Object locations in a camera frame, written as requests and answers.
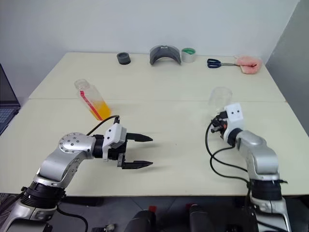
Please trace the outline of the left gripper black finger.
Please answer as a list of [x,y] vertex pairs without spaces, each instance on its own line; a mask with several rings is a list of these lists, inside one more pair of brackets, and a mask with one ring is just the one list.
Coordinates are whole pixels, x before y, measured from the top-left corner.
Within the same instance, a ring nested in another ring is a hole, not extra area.
[[144,160],[135,160],[133,162],[126,162],[124,154],[120,154],[117,161],[117,166],[125,170],[140,169],[150,166],[152,164],[153,164],[152,162]]
[[127,133],[126,134],[127,140],[134,140],[135,142],[150,142],[153,139],[149,136],[138,134],[138,133]]

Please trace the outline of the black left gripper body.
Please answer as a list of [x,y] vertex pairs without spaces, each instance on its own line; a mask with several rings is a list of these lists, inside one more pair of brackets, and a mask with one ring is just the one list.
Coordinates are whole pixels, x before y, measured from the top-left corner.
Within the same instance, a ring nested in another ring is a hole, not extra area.
[[117,161],[118,167],[128,167],[128,163],[126,162],[126,145],[127,139],[119,147],[108,150],[108,159]]

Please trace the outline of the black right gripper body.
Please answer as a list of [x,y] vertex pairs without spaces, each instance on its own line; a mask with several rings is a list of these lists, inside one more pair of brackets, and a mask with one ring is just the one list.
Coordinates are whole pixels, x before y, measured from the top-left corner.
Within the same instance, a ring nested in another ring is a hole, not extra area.
[[227,119],[227,115],[217,115],[211,120],[211,133],[218,132],[223,140],[227,140],[225,136]]

